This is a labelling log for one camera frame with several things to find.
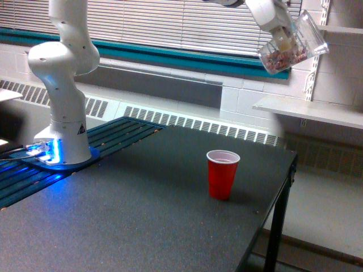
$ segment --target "shelf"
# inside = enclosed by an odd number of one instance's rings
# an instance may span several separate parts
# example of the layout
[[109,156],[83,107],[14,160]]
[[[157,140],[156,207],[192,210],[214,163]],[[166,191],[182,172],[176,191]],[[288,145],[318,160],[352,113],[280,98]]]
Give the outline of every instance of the shelf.
[[330,25],[320,25],[318,26],[320,30],[325,30],[329,32],[336,33],[346,33],[346,34],[363,34],[363,28],[351,28],[351,27],[332,27]]
[[21,94],[0,88],[0,102],[22,97]]
[[266,96],[254,109],[363,129],[363,111],[336,104],[309,102],[283,96]]

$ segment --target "floor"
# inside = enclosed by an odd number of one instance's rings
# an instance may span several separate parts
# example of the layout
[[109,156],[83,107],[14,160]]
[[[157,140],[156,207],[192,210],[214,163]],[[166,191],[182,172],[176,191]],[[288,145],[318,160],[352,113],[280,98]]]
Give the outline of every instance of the floor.
[[[363,181],[312,167],[298,167],[284,235],[363,258]],[[265,228],[269,229],[270,216]]]
[[[267,250],[268,233],[263,232],[254,246],[253,255],[248,260],[247,272],[260,272],[263,269],[263,256]],[[280,244],[276,272],[363,272],[363,262],[352,264],[338,256],[329,256],[327,252],[319,252],[309,244],[290,243],[284,237]]]

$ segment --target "window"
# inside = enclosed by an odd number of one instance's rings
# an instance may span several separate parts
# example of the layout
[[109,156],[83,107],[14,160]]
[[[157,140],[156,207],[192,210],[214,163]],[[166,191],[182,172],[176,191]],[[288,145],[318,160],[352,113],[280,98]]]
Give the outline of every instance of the window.
[[[302,0],[288,2],[295,19]],[[58,33],[48,0],[2,0],[0,27]],[[88,27],[93,39],[244,56],[256,56],[271,39],[245,5],[202,0],[89,0]]]

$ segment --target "plastic container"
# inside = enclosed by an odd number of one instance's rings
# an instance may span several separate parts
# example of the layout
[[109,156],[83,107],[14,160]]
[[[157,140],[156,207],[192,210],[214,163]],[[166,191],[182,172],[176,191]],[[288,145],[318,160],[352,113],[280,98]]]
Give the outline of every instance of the plastic container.
[[240,157],[226,150],[213,150],[208,158],[209,195],[219,200],[227,200],[237,171]]
[[277,32],[273,39],[259,50],[259,57],[270,74],[277,74],[308,58],[329,52],[327,43],[306,10],[301,13],[291,29],[290,33],[282,28],[285,33]]

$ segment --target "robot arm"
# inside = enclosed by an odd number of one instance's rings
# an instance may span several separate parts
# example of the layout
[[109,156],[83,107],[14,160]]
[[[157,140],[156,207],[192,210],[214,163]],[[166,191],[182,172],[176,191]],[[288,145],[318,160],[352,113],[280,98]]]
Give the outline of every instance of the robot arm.
[[89,160],[91,152],[85,95],[76,88],[74,76],[95,70],[100,56],[88,34],[87,0],[49,0],[49,18],[61,40],[34,46],[28,56],[50,99],[50,126],[35,136],[35,142],[51,142],[52,149],[38,159],[48,165],[78,164]]
[[270,32],[281,51],[291,47],[290,34],[294,26],[288,7],[281,0],[203,0],[226,7],[246,3],[261,30]]

